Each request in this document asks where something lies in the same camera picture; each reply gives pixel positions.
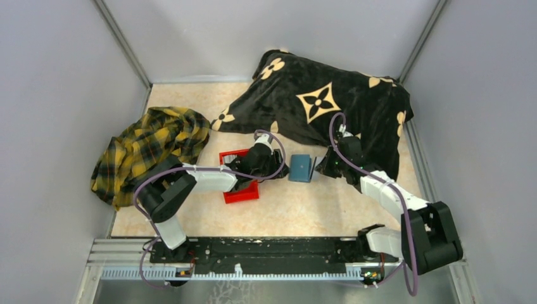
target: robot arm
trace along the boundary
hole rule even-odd
[[[274,173],[282,164],[279,150],[273,150],[268,134],[262,134],[245,157],[237,156],[230,163],[220,167],[201,167],[181,163],[176,156],[170,155],[140,178],[145,181],[164,171],[176,168],[176,173],[163,175],[140,190],[139,200],[151,217],[162,240],[171,250],[186,241],[178,218],[175,216],[183,202],[191,193],[208,191],[236,192],[249,186],[251,177],[237,176],[239,172],[252,177],[265,177]],[[272,179],[282,178],[289,172],[284,165],[278,175]]]
[[[333,178],[344,177],[347,183],[358,191],[378,201],[401,224],[401,231],[388,229],[379,224],[359,231],[357,241],[366,257],[387,253],[393,257],[404,258],[410,263],[410,246],[414,246],[419,275],[462,258],[460,240],[451,211],[446,204],[441,201],[431,203],[404,190],[391,180],[386,172],[364,158],[360,139],[346,132],[344,126],[340,126],[337,138],[338,150],[349,161],[386,182],[380,182],[351,168],[340,159],[333,147],[329,147],[317,170]],[[405,199],[414,238],[413,244],[408,243],[409,232],[400,198],[388,184],[396,187]]]

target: crumpled fabric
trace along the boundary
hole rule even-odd
[[[344,113],[346,131],[360,138],[363,161],[397,179],[403,124],[414,116],[410,94],[397,79],[342,70],[278,49],[263,54],[252,78],[246,92],[213,117],[213,130],[270,130],[300,144],[328,147],[330,121]]]
[[[132,204],[134,186],[170,154],[195,164],[209,141],[210,122],[189,108],[153,107],[112,137],[91,175],[91,191],[119,210]]]

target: plaid cloth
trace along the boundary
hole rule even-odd
[[[195,164],[209,130],[209,121],[188,108],[149,108],[138,122],[112,137],[91,175],[91,191],[117,210],[130,206],[138,178],[170,153]]]

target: beige floor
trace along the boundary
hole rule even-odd
[[[148,107],[184,106],[212,120],[247,87],[246,83],[155,85]],[[280,138],[289,156],[296,153],[323,156],[326,151],[326,148]],[[212,132],[198,165],[218,165],[219,152],[249,148],[252,144],[252,135]],[[404,137],[399,153],[398,183],[420,196]],[[343,179],[324,176],[309,184],[268,180],[260,184],[260,199],[229,205],[224,203],[222,193],[192,194],[177,216],[190,236],[354,236],[357,230],[376,223],[399,228],[397,221],[378,203]],[[134,207],[117,213],[113,236],[153,234],[149,223]]]

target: four-petal star pattern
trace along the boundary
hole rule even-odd
[[[299,94],[296,97],[300,99],[304,106],[308,124],[330,111],[341,111],[332,96],[332,82],[316,91]]]

